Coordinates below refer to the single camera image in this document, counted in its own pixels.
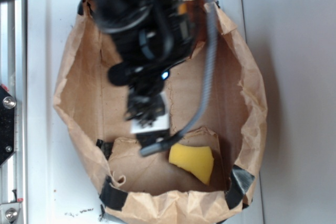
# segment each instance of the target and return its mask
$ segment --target yellow sponge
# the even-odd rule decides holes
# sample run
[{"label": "yellow sponge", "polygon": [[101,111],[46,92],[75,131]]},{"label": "yellow sponge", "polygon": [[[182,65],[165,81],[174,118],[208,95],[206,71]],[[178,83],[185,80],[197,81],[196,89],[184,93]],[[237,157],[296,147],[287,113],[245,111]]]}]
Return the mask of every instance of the yellow sponge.
[{"label": "yellow sponge", "polygon": [[169,153],[169,163],[191,172],[204,184],[209,185],[214,167],[214,158],[209,146],[174,144]]}]

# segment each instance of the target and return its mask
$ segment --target brown paper bag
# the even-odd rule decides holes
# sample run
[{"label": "brown paper bag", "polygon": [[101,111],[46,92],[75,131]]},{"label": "brown paper bag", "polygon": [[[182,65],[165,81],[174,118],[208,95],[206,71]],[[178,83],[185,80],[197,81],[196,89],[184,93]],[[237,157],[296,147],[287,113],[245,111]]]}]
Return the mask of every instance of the brown paper bag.
[{"label": "brown paper bag", "polygon": [[[262,76],[236,25],[216,9],[218,48],[212,96],[205,114],[193,128],[206,126],[218,135],[222,188],[158,190],[150,194],[136,185],[136,191],[125,191],[123,174],[112,174],[113,165],[96,147],[96,142],[134,138],[130,134],[130,122],[123,120],[127,87],[114,87],[107,79],[108,69],[121,59],[110,37],[96,27],[90,14],[93,3],[89,3],[91,0],[83,0],[69,35],[54,107],[68,126],[83,166],[106,205],[106,212],[130,224],[215,223],[240,212],[243,203],[249,205],[252,201],[255,178],[261,166],[267,103]],[[192,6],[191,19],[197,22],[200,34],[190,59],[174,67],[166,81],[172,133],[189,121],[200,101],[206,47],[207,7],[203,3],[203,0],[187,0]],[[153,178],[152,183],[161,181]]]},{"label": "brown paper bag", "polygon": [[209,186],[204,185],[191,173],[170,164],[169,151],[143,158],[139,154],[141,146],[136,140],[119,137],[114,142],[112,155],[109,158],[112,176],[119,182],[118,188],[125,191],[146,192],[153,196],[173,190],[225,190],[218,135],[202,127],[186,134],[180,143],[211,148],[215,161]]}]

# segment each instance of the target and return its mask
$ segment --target bolt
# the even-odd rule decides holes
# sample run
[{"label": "bolt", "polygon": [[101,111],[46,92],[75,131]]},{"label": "bolt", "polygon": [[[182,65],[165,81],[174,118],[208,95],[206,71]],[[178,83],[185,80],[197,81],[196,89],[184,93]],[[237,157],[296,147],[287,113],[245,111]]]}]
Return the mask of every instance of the bolt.
[{"label": "bolt", "polygon": [[11,146],[7,146],[7,147],[6,147],[6,152],[11,152],[12,149],[13,149],[13,148],[12,148]]},{"label": "bolt", "polygon": [[10,110],[15,107],[16,101],[13,97],[5,97],[5,99],[2,101],[3,106]]},{"label": "bolt", "polygon": [[17,211],[14,208],[9,208],[5,213],[6,219],[9,222],[13,222],[17,219]]}]

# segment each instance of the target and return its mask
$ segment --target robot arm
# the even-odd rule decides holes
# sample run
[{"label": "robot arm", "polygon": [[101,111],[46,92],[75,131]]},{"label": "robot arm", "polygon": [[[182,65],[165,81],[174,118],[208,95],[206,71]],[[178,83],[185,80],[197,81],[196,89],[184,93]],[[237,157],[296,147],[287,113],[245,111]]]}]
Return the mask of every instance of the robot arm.
[{"label": "robot arm", "polygon": [[122,57],[109,80],[129,87],[126,120],[142,147],[171,139],[164,80],[190,54],[194,39],[181,0],[94,0],[95,21]]}]

